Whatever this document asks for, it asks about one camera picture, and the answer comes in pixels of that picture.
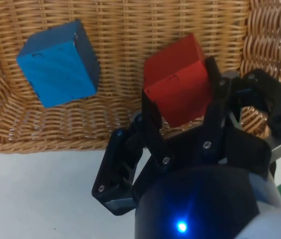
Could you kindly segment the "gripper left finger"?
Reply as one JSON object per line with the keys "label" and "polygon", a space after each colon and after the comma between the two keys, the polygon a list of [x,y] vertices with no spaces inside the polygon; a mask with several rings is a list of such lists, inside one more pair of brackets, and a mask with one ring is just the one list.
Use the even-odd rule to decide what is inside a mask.
{"label": "gripper left finger", "polygon": [[92,196],[116,216],[135,209],[147,189],[170,171],[174,162],[160,133],[158,107],[145,93],[141,107],[129,128],[112,132],[92,188]]}

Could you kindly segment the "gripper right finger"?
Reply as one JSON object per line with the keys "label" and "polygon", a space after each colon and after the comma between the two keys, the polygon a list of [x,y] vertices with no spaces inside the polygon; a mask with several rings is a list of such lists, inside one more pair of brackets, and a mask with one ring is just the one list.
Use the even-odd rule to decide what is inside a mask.
{"label": "gripper right finger", "polygon": [[[241,77],[224,76],[214,57],[205,60],[213,95],[202,125],[201,156],[214,164],[227,159],[230,166],[269,166],[281,158],[281,82],[262,69]],[[271,131],[260,139],[241,129],[242,108],[266,113]]]}

